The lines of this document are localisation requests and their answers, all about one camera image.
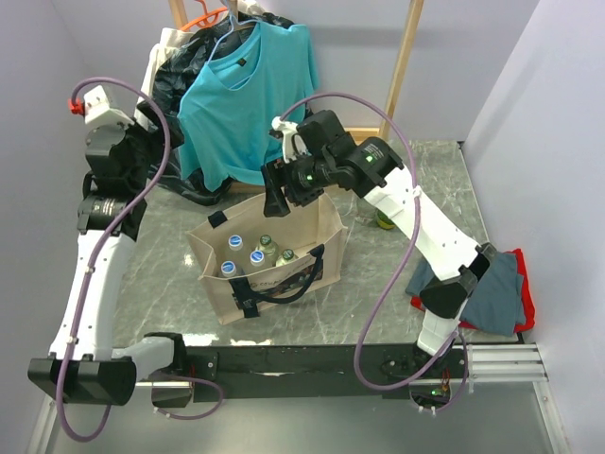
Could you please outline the chang soda bottle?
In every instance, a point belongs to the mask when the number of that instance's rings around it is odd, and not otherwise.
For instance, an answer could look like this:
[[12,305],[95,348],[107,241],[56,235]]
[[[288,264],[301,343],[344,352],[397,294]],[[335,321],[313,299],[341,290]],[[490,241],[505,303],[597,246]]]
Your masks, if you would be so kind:
[[295,254],[295,252],[292,249],[284,249],[284,250],[282,250],[281,254],[278,256],[276,263],[275,263],[275,267],[278,268],[278,267],[288,265],[297,259],[298,259],[298,256]]
[[261,235],[258,240],[257,249],[261,251],[266,259],[275,259],[279,253],[279,246],[270,235]]

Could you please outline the Chang soda bottle front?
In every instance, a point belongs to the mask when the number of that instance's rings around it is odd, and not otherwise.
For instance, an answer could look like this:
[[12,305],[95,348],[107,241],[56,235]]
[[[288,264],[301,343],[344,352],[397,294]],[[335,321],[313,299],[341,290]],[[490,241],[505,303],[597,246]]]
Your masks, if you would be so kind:
[[284,249],[284,250],[282,250],[281,254],[278,256],[276,263],[275,263],[275,267],[278,268],[278,267],[288,265],[297,259],[298,259],[298,256],[295,254],[295,252],[292,249]]

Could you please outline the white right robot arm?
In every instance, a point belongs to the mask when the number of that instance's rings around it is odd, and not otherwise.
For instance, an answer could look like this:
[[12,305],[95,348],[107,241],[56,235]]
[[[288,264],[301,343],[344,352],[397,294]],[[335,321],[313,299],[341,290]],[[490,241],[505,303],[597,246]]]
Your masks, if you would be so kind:
[[266,217],[285,217],[336,185],[383,213],[428,262],[434,276],[420,292],[425,313],[414,364],[422,375],[437,375],[448,361],[441,347],[458,327],[495,248],[465,235],[386,141],[372,136],[356,143],[334,112],[320,111],[300,124],[274,117],[269,133],[281,141],[283,155],[262,168]]

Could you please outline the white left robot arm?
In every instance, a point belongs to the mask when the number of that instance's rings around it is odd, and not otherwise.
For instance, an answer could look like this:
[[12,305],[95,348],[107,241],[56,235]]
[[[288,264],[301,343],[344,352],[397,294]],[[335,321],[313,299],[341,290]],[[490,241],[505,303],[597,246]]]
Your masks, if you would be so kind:
[[90,129],[77,267],[59,331],[47,355],[27,369],[34,385],[63,404],[123,406],[136,383],[154,372],[176,380],[188,371],[178,334],[152,334],[125,349],[112,345],[119,288],[147,209],[148,173],[159,171],[182,143],[178,126],[159,108],[147,101],[138,107],[147,126],[107,101],[72,106]]

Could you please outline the green Perrier lemon bottle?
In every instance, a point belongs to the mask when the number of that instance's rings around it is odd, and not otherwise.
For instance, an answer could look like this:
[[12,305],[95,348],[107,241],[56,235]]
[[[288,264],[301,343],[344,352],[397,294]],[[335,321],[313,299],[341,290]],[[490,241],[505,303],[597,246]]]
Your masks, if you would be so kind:
[[376,224],[383,230],[392,230],[396,227],[395,223],[381,210],[375,212]]

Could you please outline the cream canvas tote bag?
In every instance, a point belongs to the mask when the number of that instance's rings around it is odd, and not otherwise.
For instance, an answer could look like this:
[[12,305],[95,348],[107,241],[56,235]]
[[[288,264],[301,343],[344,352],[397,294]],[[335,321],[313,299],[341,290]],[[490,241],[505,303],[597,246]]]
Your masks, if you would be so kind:
[[[259,194],[216,211],[187,233],[201,269],[199,281],[222,324],[258,317],[267,308],[294,303],[340,279],[347,228],[332,199],[323,194],[305,207],[291,206],[285,218],[264,217],[264,202]],[[296,258],[283,266],[224,276],[221,265],[228,259],[229,237],[242,236],[252,247],[262,234]]]

